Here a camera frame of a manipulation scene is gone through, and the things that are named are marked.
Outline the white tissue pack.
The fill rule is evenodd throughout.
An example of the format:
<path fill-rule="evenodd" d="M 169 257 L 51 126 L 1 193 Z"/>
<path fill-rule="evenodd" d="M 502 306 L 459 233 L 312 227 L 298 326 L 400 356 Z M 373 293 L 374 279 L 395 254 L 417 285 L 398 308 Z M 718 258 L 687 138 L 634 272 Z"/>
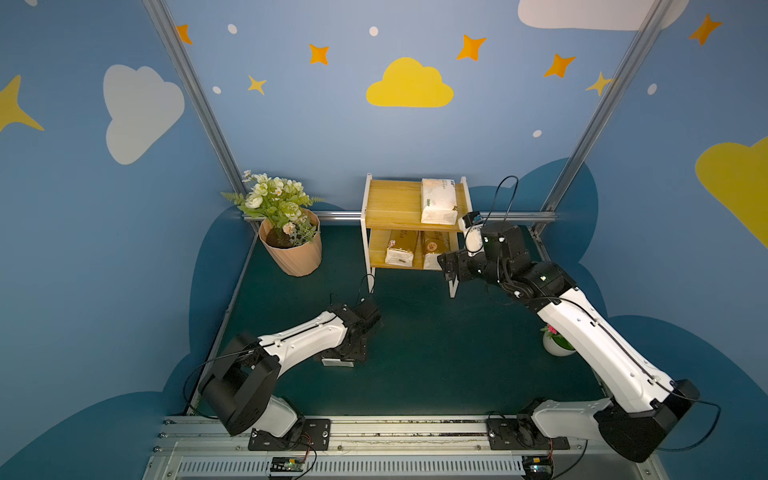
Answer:
<path fill-rule="evenodd" d="M 423 178 L 421 180 L 421 222 L 432 225 L 454 225 L 457 218 L 455 181 Z"/>
<path fill-rule="evenodd" d="M 325 367 L 353 368 L 355 366 L 355 362 L 353 360 L 343 360 L 337 358 L 322 358 L 321 363 Z"/>

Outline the gold tissue pack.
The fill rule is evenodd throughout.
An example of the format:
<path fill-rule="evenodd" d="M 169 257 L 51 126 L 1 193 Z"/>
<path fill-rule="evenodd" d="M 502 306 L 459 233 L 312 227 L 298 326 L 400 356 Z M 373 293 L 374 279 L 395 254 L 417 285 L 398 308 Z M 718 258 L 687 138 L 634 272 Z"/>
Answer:
<path fill-rule="evenodd" d="M 451 251 L 450 236 L 447 232 L 424 231 L 422 233 L 424 270 L 440 270 L 438 257 Z"/>
<path fill-rule="evenodd" d="M 415 258 L 419 233 L 413 230 L 392 230 L 387 242 L 385 263 L 411 268 Z"/>

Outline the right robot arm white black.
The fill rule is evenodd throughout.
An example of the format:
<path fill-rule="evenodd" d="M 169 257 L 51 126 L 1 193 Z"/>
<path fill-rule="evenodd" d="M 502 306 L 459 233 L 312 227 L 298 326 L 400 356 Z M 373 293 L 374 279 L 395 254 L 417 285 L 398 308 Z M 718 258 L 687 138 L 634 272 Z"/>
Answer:
<path fill-rule="evenodd" d="M 600 440 L 629 461 L 646 461 L 699 402 L 697 387 L 672 379 L 644 358 L 562 267 L 532 260 L 519 226 L 486 223 L 476 212 L 458 225 L 464 248 L 438 258 L 446 280 L 482 279 L 501 288 L 562 335 L 607 394 L 594 401 L 534 401 L 517 416 L 522 431 L 531 439 Z"/>

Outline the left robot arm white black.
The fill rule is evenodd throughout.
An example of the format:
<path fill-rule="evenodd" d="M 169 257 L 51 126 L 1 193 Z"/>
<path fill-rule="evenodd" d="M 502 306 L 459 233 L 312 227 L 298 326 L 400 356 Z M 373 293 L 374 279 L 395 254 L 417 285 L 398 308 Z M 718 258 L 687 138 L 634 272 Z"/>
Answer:
<path fill-rule="evenodd" d="M 274 395 L 281 376 L 306 360 L 353 367 L 367 359 L 367 342 L 381 319 L 372 300 L 355 306 L 333 304 L 315 318 L 271 335 L 242 332 L 224 352 L 196 367 L 196 393 L 226 431 L 253 430 L 258 438 L 297 442 L 304 417 Z"/>

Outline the two-tier wooden white shelf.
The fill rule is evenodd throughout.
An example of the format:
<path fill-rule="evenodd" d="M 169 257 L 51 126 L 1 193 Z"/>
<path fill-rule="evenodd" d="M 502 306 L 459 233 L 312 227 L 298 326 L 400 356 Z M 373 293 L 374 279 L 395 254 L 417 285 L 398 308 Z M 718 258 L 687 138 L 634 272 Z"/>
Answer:
<path fill-rule="evenodd" d="M 421 181 L 375 179 L 366 176 L 360 228 L 366 266 L 366 287 L 375 290 L 375 274 L 380 269 L 402 269 L 402 266 L 385 262 L 389 235 L 392 230 L 446 232 L 452 250 L 459 249 L 463 235 L 460 225 L 424 224 L 421 222 Z M 425 271 L 422 248 L 416 246 L 415 259 L 409 271 Z"/>

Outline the small white pot pink flowers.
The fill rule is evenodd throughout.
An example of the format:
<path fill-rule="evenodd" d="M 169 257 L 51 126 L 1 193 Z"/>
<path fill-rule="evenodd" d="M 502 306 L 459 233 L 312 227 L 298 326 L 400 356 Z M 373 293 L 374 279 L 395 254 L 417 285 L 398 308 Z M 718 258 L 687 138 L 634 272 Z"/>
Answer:
<path fill-rule="evenodd" d="M 575 348 L 568 340 L 551 325 L 541 329 L 543 334 L 542 344 L 544 349 L 555 357 L 567 357 L 576 353 Z"/>

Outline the left green circuit board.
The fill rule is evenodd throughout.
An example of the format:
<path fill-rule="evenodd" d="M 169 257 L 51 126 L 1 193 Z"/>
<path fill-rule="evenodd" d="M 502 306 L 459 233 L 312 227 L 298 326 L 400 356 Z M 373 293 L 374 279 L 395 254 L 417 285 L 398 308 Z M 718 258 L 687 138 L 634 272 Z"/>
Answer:
<path fill-rule="evenodd" d="M 308 467 L 307 461 L 298 457 L 273 457 L 269 462 L 268 475 L 296 477 L 303 475 Z"/>

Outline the green circuit board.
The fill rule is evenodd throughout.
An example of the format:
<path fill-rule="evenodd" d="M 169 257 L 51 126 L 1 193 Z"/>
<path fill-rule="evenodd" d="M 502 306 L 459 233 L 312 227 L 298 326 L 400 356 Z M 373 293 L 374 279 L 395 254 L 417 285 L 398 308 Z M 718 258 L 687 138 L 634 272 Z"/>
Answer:
<path fill-rule="evenodd" d="M 303 475 L 308 467 L 307 461 L 298 457 L 273 457 L 269 462 L 268 475 L 296 477 Z"/>
<path fill-rule="evenodd" d="M 524 456 L 522 467 L 525 480 L 551 480 L 554 476 L 553 462 L 548 456 Z"/>

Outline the right green circuit board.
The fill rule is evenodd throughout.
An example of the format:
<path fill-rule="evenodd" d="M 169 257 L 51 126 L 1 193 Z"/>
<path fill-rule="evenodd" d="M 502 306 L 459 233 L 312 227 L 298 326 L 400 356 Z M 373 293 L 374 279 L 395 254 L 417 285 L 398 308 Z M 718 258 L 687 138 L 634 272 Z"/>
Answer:
<path fill-rule="evenodd" d="M 522 467 L 525 480 L 551 480 L 554 476 L 553 462 L 548 456 L 524 456 Z"/>

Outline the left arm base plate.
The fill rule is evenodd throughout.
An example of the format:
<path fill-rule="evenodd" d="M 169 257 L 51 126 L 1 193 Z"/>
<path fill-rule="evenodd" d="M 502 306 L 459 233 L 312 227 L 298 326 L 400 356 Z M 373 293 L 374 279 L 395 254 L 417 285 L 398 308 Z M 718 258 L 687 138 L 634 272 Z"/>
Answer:
<path fill-rule="evenodd" d="M 300 418 L 282 437 L 253 428 L 249 451 L 293 451 L 310 446 L 315 451 L 329 448 L 332 421 L 327 418 Z"/>

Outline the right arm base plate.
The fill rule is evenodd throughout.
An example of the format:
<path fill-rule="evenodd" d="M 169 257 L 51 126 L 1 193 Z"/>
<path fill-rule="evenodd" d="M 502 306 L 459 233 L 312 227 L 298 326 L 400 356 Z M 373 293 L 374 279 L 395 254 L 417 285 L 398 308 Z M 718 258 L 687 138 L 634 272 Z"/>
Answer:
<path fill-rule="evenodd" d="M 492 450 L 569 450 L 566 437 L 546 437 L 531 420 L 491 417 L 485 422 Z"/>

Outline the aluminium mounting rail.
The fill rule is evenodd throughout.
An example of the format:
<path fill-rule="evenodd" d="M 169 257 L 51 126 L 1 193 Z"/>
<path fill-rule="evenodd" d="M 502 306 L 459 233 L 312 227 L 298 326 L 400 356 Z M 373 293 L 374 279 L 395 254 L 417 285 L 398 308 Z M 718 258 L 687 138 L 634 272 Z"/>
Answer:
<path fill-rule="evenodd" d="M 552 459 L 552 479 L 664 479 L 657 455 L 634 463 L 600 440 L 567 438 L 569 450 L 492 450 L 486 420 L 509 415 L 327 416 L 329 448 L 249 451 L 250 433 L 229 435 L 202 417 L 163 421 L 147 479 L 524 479 L 524 456 Z M 301 476 L 268 475 L 273 457 L 298 457 Z"/>

